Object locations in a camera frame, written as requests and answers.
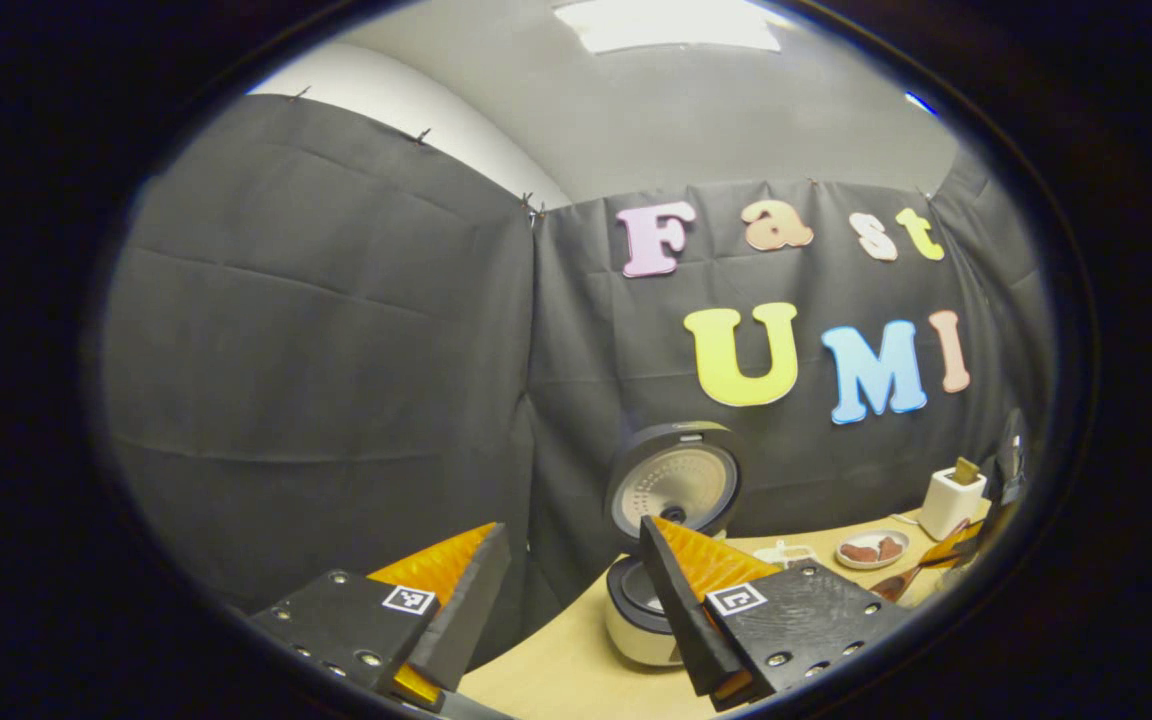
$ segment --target utensil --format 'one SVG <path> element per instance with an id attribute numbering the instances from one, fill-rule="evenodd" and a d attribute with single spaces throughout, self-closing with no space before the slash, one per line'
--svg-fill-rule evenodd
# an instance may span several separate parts
<path id="1" fill-rule="evenodd" d="M 904 570 L 900 575 L 892 575 L 890 578 L 881 579 L 876 585 L 869 589 L 872 592 L 881 597 L 887 602 L 899 601 L 901 596 L 904 596 L 908 591 L 909 585 L 914 584 L 914 578 L 918 577 L 918 574 L 923 568 L 947 568 L 947 566 L 954 564 L 958 558 L 963 556 L 963 550 L 956 547 L 957 544 L 963 541 L 970 541 L 977 533 L 980 532 L 982 521 L 977 520 L 972 524 L 968 524 L 968 521 L 963 520 L 941 541 L 933 544 L 927 552 L 923 553 L 923 558 L 919 559 L 918 564 L 914 568 Z"/>

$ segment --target food on plate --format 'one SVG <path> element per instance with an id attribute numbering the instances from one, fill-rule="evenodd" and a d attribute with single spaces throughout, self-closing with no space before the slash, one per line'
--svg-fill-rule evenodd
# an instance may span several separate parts
<path id="1" fill-rule="evenodd" d="M 855 544 L 844 543 L 842 547 L 838 548 L 849 560 L 855 560 L 856 562 L 877 562 L 878 561 L 878 550 L 873 547 L 858 547 Z"/>
<path id="2" fill-rule="evenodd" d="M 882 538 L 878 543 L 878 560 L 892 560 L 892 558 L 900 555 L 904 550 L 899 541 L 893 541 L 892 538 Z"/>

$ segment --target wooden table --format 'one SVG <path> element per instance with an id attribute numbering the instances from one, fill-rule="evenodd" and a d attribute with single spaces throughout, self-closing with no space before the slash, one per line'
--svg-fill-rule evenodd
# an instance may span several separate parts
<path id="1" fill-rule="evenodd" d="M 983 518 L 988 501 L 982 501 L 973 520 Z M 902 511 L 917 520 L 918 510 Z M 909 536 L 905 554 L 887 568 L 852 570 L 838 563 L 835 547 L 847 537 L 864 530 L 893 529 Z M 932 547 L 932 537 L 920 525 L 900 520 L 874 520 L 846 528 L 813 533 L 763 538 L 728 538 L 727 543 L 753 553 L 774 547 L 804 544 L 817 553 L 820 564 L 869 588 L 879 579 L 914 568 L 923 552 Z M 900 605 L 914 607 L 937 591 L 943 570 L 924 570 L 914 579 Z M 461 680 L 458 692 L 508 715 L 531 719 L 641 720 L 643 717 L 672 717 L 687 720 L 713 717 L 708 698 L 696 697 L 682 667 L 658 669 L 627 660 L 613 646 L 602 619 L 607 597 L 607 573 L 594 579 L 581 597 L 538 632 Z"/>

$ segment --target black curtain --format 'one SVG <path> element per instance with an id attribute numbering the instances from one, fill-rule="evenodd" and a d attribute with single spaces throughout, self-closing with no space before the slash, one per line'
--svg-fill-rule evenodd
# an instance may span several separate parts
<path id="1" fill-rule="evenodd" d="M 814 229 L 773 252 L 740 213 L 787 200 Z M 626 278 L 616 213 L 687 200 L 669 275 Z M 895 222 L 914 209 L 946 256 Z M 637 429 L 718 420 L 746 439 L 734 535 L 801 532 L 918 506 L 933 470 L 995 450 L 1007 414 L 1041 418 L 1049 309 L 1030 230 L 963 154 L 932 200 L 832 182 L 723 183 L 551 210 L 347 109 L 243 97 L 142 194 L 104 334 L 116 457 L 189 574 L 257 611 L 329 568 L 366 571 L 486 521 L 511 570 L 476 662 L 556 615 L 616 555 L 602 516 Z M 878 217 L 899 258 L 847 222 Z M 797 308 L 799 378 L 771 406 L 718 404 L 685 316 L 730 306 L 741 370 L 770 367 L 750 311 Z M 929 314 L 958 314 L 972 384 L 941 389 Z M 833 356 L 916 327 L 927 406 L 836 425 Z"/>
<path id="2" fill-rule="evenodd" d="M 764 252 L 744 241 L 741 210 L 789 202 L 813 228 L 812 242 Z M 621 210 L 685 200 L 685 250 L 668 275 L 627 278 Z M 912 209 L 932 223 L 946 256 L 932 262 L 896 223 Z M 1000 442 L 1006 415 L 1041 418 L 1049 397 L 1053 344 L 1037 256 L 1015 206 L 983 165 L 961 152 L 932 200 L 915 190 L 817 182 L 722 183 L 641 192 L 551 211 L 536 233 L 536 314 L 526 393 L 535 407 L 536 462 L 531 548 L 569 602 L 616 556 L 602 517 L 607 472 L 637 429 L 717 420 L 746 439 L 736 536 L 808 532 L 912 509 L 929 476 L 957 456 L 984 458 Z M 851 213 L 872 214 L 895 241 L 895 262 L 861 249 Z M 768 406 L 722 406 L 696 378 L 684 318 L 708 306 L 741 313 L 742 373 L 771 367 L 767 333 L 750 311 L 765 302 L 797 309 L 799 377 Z M 941 388 L 945 361 L 929 316 L 952 310 L 972 382 Z M 910 414 L 869 411 L 838 425 L 835 359 L 820 336 L 850 325 L 877 354 L 882 327 L 914 323 L 929 402 Z"/>
<path id="3" fill-rule="evenodd" d="M 238 609 L 503 521 L 526 555 L 520 202 L 347 109 L 236 101 L 152 179 L 104 328 L 147 523 Z M 520 632 L 524 564 L 480 655 Z"/>

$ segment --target ceiling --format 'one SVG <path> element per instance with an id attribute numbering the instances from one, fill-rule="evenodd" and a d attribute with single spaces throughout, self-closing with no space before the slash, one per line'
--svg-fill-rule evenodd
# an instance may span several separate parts
<path id="1" fill-rule="evenodd" d="M 492 120 L 573 200 L 741 179 L 934 192 L 957 143 L 844 41 L 591 55 L 552 0 L 426 0 L 340 40 L 425 73 Z"/>

